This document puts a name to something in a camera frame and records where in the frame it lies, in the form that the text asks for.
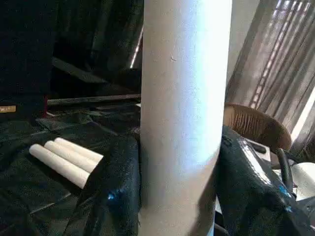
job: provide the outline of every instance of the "white cylinder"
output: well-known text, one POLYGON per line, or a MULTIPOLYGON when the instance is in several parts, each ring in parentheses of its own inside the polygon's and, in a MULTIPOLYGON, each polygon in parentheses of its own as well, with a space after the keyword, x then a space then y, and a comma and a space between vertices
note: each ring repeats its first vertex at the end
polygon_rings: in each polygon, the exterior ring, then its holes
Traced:
POLYGON ((89 177, 88 172, 71 164, 41 145, 32 145, 30 147, 30 154, 80 188, 84 187, 89 177))
POLYGON ((53 141, 48 141, 44 147, 88 173, 91 173, 97 165, 97 163, 91 159, 53 141))
POLYGON ((145 0, 140 236, 213 234, 231 4, 145 0))
POLYGON ((55 139, 55 143, 61 144, 62 146, 71 149, 79 154, 81 154, 82 156, 85 156, 87 158, 89 158, 90 160, 98 163, 103 156, 101 154, 98 154, 94 151, 91 151, 85 147, 82 147, 80 145, 74 144, 68 140, 65 140, 63 138, 56 138, 55 139))

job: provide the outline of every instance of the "cardboard tube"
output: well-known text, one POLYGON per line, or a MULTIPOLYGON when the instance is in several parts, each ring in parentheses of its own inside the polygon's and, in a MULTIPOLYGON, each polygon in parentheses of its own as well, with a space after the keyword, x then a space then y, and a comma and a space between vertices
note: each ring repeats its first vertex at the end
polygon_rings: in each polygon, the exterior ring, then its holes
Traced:
POLYGON ((38 144, 34 144, 30 147, 30 154, 78 187, 84 188, 89 177, 89 173, 85 170, 82 170, 38 144))
POLYGON ((101 154, 98 154, 94 151, 88 150, 82 146, 74 144, 68 140, 63 139, 63 138, 56 138, 55 143, 58 143, 58 144, 66 147, 68 149, 71 149, 71 150, 81 154, 82 156, 89 158, 90 160, 92 160, 96 163, 98 163, 103 158, 103 156, 101 154))
POLYGON ((97 165, 97 163, 91 159, 53 141, 48 141, 44 147, 89 173, 91 173, 97 165))

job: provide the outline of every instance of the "black cable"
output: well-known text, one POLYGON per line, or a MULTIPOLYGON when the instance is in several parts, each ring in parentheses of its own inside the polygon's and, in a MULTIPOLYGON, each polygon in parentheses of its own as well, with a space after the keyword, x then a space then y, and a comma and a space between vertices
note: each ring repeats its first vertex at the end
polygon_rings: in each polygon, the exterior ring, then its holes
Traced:
POLYGON ((286 188, 293 193, 293 178, 289 160, 284 150, 281 148, 276 149, 276 154, 280 164, 282 182, 285 184, 286 188))

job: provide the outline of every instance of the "vertical blind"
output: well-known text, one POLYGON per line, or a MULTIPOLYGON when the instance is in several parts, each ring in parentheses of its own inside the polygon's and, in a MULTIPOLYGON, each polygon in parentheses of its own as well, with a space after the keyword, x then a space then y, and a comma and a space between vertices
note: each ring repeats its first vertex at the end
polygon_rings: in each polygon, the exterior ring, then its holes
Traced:
POLYGON ((315 3, 261 0, 226 99, 258 109, 291 132, 315 86, 315 3))

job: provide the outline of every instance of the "brown wicker chair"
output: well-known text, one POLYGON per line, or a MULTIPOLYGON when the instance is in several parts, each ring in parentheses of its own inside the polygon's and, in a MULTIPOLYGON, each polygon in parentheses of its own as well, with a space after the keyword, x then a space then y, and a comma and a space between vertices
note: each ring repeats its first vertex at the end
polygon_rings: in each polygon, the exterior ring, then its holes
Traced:
MULTIPOLYGON (((255 109, 227 103, 224 107, 223 124, 247 139, 263 144, 276 153, 277 148, 289 150, 291 136, 287 129, 275 119, 255 109)), ((271 154, 273 165, 277 156, 271 154)))

